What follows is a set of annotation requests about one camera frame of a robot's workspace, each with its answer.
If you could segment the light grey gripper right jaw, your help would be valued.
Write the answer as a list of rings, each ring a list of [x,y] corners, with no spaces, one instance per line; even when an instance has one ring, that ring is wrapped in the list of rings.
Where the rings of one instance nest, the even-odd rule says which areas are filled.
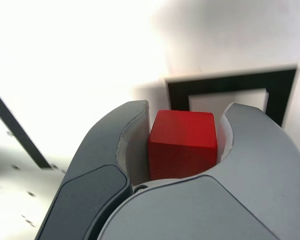
[[[260,109],[220,119],[218,163],[125,200],[100,240],[300,240],[300,152]]]

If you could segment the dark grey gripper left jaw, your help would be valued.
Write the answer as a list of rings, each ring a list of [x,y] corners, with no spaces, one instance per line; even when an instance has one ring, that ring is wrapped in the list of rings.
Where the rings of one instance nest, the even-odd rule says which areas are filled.
[[[95,240],[133,187],[150,180],[149,103],[129,101],[100,119],[79,145],[36,235]]]

